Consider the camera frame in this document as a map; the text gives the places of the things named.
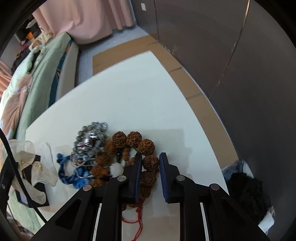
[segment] blue rope bracelet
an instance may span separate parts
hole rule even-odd
[[[57,163],[60,164],[59,178],[62,181],[62,183],[66,184],[66,185],[73,184],[73,187],[75,189],[80,189],[85,184],[89,184],[88,178],[79,178],[77,176],[77,173],[81,177],[86,177],[89,175],[89,172],[86,170],[85,167],[76,168],[74,170],[74,173],[71,176],[66,176],[65,170],[64,170],[64,163],[68,160],[70,160],[70,156],[63,157],[63,155],[61,153],[57,154]]]

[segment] red string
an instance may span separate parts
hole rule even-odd
[[[142,223],[142,210],[143,210],[143,206],[141,207],[137,207],[136,212],[138,213],[138,220],[137,221],[127,221],[124,219],[124,217],[121,218],[121,220],[124,223],[139,223],[139,229],[134,237],[134,239],[132,241],[136,241],[138,239],[138,237],[140,236],[142,230],[143,230],[143,223]]]

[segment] pink blanket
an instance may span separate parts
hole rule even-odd
[[[32,76],[24,75],[16,88],[15,93],[8,99],[0,121],[0,128],[7,140],[11,140],[17,129],[22,110],[24,108],[29,88],[32,84]]]

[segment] pink curtain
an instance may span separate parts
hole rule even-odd
[[[54,36],[67,32],[78,44],[134,24],[127,0],[47,0],[33,16],[46,32]]]
[[[7,89],[11,80],[10,68],[0,60],[0,96],[2,97],[3,92]]]

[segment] white table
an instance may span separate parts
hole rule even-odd
[[[69,155],[77,131],[92,121],[107,122],[109,136],[117,131],[139,131],[155,143],[157,156],[167,153],[181,174],[202,185],[218,183],[227,191],[200,123],[150,51],[120,62],[70,91],[27,129],[26,140],[49,143],[54,157],[59,152]],[[77,190],[58,180],[55,187],[46,186],[46,191],[50,206],[39,209],[49,219]],[[136,220],[135,209],[124,211],[123,216]],[[179,240],[179,204],[165,203],[159,176],[144,203],[143,225],[138,241]],[[138,227],[123,223],[123,241],[132,240]]]

